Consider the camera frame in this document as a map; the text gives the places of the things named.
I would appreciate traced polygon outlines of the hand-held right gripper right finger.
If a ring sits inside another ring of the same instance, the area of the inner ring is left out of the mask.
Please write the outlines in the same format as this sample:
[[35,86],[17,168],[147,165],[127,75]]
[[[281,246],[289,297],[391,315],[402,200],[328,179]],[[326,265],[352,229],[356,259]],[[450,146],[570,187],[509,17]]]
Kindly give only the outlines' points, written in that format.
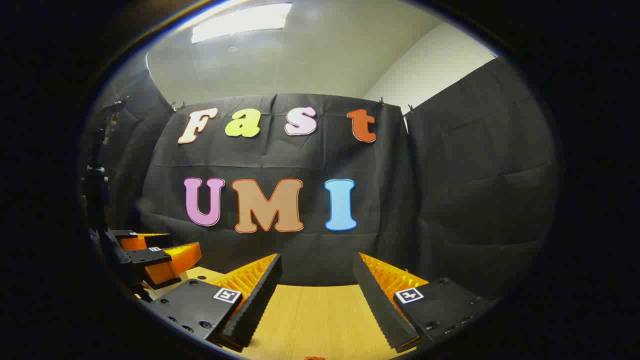
[[438,346],[499,301],[448,277],[425,280],[361,252],[354,256],[352,271],[377,325],[397,353]]

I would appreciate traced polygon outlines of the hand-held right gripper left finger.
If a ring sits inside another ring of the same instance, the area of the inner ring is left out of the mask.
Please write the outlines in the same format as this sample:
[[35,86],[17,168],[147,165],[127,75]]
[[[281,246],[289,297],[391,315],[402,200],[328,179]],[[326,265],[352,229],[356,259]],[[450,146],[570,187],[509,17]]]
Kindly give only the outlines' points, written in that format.
[[250,345],[282,275],[274,253],[207,283],[189,279],[149,303],[185,332],[238,353]]

